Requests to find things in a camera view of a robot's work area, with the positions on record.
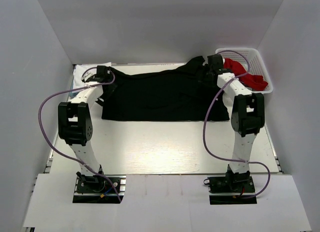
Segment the black garment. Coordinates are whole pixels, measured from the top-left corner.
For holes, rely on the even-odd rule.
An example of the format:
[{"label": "black garment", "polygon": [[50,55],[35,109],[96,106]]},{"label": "black garment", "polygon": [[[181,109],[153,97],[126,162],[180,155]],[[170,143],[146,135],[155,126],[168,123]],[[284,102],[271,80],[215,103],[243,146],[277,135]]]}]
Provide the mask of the black garment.
[{"label": "black garment", "polygon": [[[174,70],[126,75],[114,68],[113,93],[104,98],[102,119],[117,121],[203,121],[220,88],[206,86],[202,56]],[[229,119],[222,96],[214,103],[209,120]]]}]

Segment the purple cable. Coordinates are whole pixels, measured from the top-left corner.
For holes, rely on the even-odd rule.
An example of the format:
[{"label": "purple cable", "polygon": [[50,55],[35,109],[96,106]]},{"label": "purple cable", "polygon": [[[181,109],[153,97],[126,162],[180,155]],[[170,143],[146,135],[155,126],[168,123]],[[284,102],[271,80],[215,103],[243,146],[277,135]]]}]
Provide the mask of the purple cable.
[{"label": "purple cable", "polygon": [[216,99],[218,98],[218,96],[223,92],[223,90],[224,90],[231,82],[233,82],[235,79],[237,79],[237,78],[239,78],[239,77],[242,77],[242,76],[247,75],[247,74],[249,73],[249,71],[250,71],[250,64],[249,64],[248,60],[247,60],[242,54],[240,54],[240,53],[238,53],[238,52],[236,52],[236,51],[232,51],[232,50],[220,51],[220,52],[218,52],[217,54],[220,54],[220,53],[223,53],[223,52],[233,52],[233,53],[236,53],[236,54],[242,56],[242,57],[245,59],[245,62],[247,63],[247,65],[248,65],[248,70],[247,70],[246,73],[241,74],[241,75],[238,75],[238,76],[230,79],[230,80],[218,91],[218,93],[217,93],[217,94],[215,95],[215,97],[213,98],[212,103],[211,103],[210,106],[209,106],[209,109],[208,109],[208,111],[207,111],[207,113],[206,113],[206,115],[205,115],[205,119],[204,119],[204,122],[203,122],[203,133],[202,133],[203,145],[204,145],[205,150],[206,150],[211,156],[215,157],[216,159],[219,159],[219,160],[222,160],[222,161],[230,161],[230,162],[241,162],[241,163],[249,163],[249,164],[259,164],[259,165],[262,165],[262,166],[264,166],[264,167],[266,168],[266,170],[267,170],[267,172],[268,172],[268,179],[267,179],[267,181],[266,181],[265,186],[262,188],[261,191],[259,191],[259,192],[256,193],[255,195],[248,196],[248,197],[244,197],[244,199],[250,199],[250,198],[253,198],[253,197],[256,197],[256,196],[260,195],[260,194],[261,194],[263,191],[265,191],[265,189],[268,187],[269,182],[270,182],[270,177],[271,177],[271,173],[270,173],[269,168],[268,168],[264,163],[258,162],[258,161],[247,162],[247,161],[245,161],[245,160],[227,159],[227,158],[223,158],[223,157],[216,156],[215,154],[213,154],[213,153],[209,150],[209,148],[208,148],[208,146],[207,146],[207,143],[206,143],[206,127],[207,127],[208,117],[209,117],[210,111],[211,111],[211,109],[212,109],[212,107],[213,107]]},{"label": "purple cable", "polygon": [[100,176],[100,177],[104,178],[105,180],[107,180],[107,181],[110,183],[110,185],[112,186],[112,188],[113,188],[116,196],[118,197],[119,201],[121,202],[121,198],[120,198],[120,196],[119,196],[119,193],[118,193],[117,189],[114,187],[114,184],[112,183],[112,181],[111,181],[107,176],[95,172],[91,167],[89,167],[88,165],[85,165],[85,163],[84,163],[82,160],[79,160],[79,159],[76,159],[76,158],[74,158],[74,157],[68,156],[68,155],[62,153],[61,151],[59,151],[56,147],[54,147],[54,145],[50,142],[50,140],[49,140],[49,138],[48,138],[48,136],[47,136],[47,134],[46,134],[46,132],[45,132],[44,126],[43,126],[43,124],[42,124],[42,118],[41,118],[42,109],[43,109],[45,103],[46,103],[47,101],[49,101],[51,98],[53,98],[53,97],[55,97],[55,96],[58,96],[58,95],[61,95],[61,94],[64,94],[64,93],[69,93],[69,92],[73,92],[73,91],[81,91],[81,90],[84,90],[84,89],[87,89],[87,88],[90,88],[90,87],[111,85],[112,83],[114,83],[115,78],[116,78],[115,75],[113,74],[113,72],[111,72],[111,74],[113,75],[113,79],[112,79],[111,82],[97,83],[97,84],[90,85],[90,86],[84,86],[84,87],[81,87],[81,88],[76,88],[76,89],[70,89],[70,90],[66,90],[66,91],[61,91],[61,92],[57,92],[57,93],[49,96],[48,98],[46,98],[46,99],[41,103],[41,105],[40,105],[40,107],[39,107],[39,111],[38,111],[38,122],[39,122],[40,130],[41,130],[41,132],[42,132],[42,134],[43,134],[43,137],[44,137],[45,141],[48,143],[48,145],[51,147],[51,149],[53,149],[53,150],[54,150],[55,152],[57,152],[59,155],[65,157],[65,158],[67,158],[67,159],[70,159],[70,160],[73,160],[73,161],[76,161],[76,162],[80,163],[81,165],[83,165],[84,167],[86,167],[86,168],[87,168],[91,173],[93,173],[94,175]]}]

